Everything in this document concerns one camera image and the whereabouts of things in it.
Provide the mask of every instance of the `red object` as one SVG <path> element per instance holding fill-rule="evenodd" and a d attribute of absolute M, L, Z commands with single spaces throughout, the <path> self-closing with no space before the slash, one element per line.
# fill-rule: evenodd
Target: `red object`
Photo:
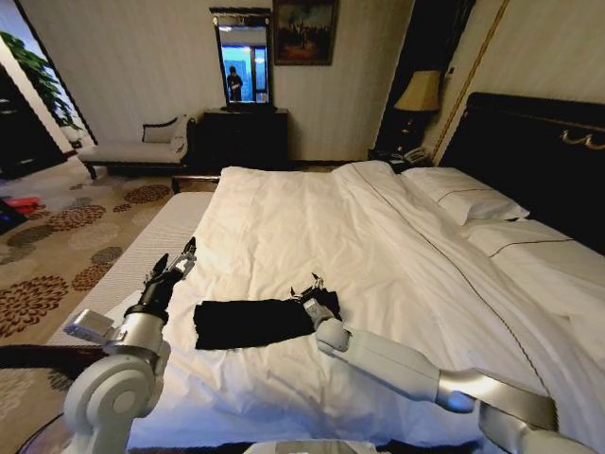
<path fill-rule="evenodd" d="M 10 199 L 5 202 L 17 213 L 28 215 L 40 208 L 40 205 L 38 204 L 39 201 L 39 197 L 23 197 L 22 199 Z"/>

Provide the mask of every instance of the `headboard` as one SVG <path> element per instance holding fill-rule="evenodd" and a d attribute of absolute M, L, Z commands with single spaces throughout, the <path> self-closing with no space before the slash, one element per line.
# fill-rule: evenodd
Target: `headboard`
<path fill-rule="evenodd" d="M 605 254 L 605 105 L 472 93 L 440 166 Z"/>

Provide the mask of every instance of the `beige wall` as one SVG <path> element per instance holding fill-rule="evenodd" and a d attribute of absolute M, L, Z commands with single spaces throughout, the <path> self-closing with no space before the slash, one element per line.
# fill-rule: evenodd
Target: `beige wall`
<path fill-rule="evenodd" d="M 23 0 L 99 142 L 224 105 L 210 6 L 271 0 Z M 373 145 L 413 0 L 340 0 L 331 66 L 277 66 L 294 159 L 363 159 Z"/>
<path fill-rule="evenodd" d="M 475 76 L 445 129 L 456 99 L 479 55 L 496 13 L 497 23 Z M 458 50 L 454 76 L 441 94 L 442 109 L 424 144 L 444 152 L 472 92 L 605 102 L 605 1 L 476 0 Z"/>
<path fill-rule="evenodd" d="M 14 59 L 9 48 L 1 39 L 0 64 L 5 67 L 7 73 L 9 73 L 9 76 L 15 82 L 15 85 L 19 87 L 19 91 L 25 97 L 38 118 L 40 118 L 40 121 L 42 121 L 42 124 L 53 138 L 59 149 L 63 152 L 70 151 L 72 146 L 69 142 L 67 142 L 67 139 L 59 129 L 57 123 L 55 123 L 52 115 L 46 109 L 46 106 L 44 106 L 42 99 L 38 96 L 38 92 L 36 92 L 36 89 L 27 78 L 26 73 L 24 73 L 23 69 L 21 69 L 19 63 Z"/>

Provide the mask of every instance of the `white duvet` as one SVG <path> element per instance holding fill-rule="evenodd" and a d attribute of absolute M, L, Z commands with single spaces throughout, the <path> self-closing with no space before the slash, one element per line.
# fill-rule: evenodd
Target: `white duvet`
<path fill-rule="evenodd" d="M 164 393 L 135 421 L 130 446 L 481 440 L 476 412 L 406 400 L 320 353 L 313 336 L 195 350 L 196 303 L 287 298 L 314 271 L 337 292 L 346 324 L 416 348 L 442 369 L 483 368 L 549 392 L 562 433 L 605 452 L 603 372 L 387 165 L 227 168 L 195 236 L 198 264 L 175 287 L 164 329 L 172 346 Z"/>

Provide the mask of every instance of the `framed painting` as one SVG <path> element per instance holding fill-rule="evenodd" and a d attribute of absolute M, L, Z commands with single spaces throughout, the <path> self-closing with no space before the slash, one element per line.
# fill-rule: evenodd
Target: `framed painting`
<path fill-rule="evenodd" d="M 275 64 L 331 64 L 337 3 L 337 0 L 273 0 Z"/>

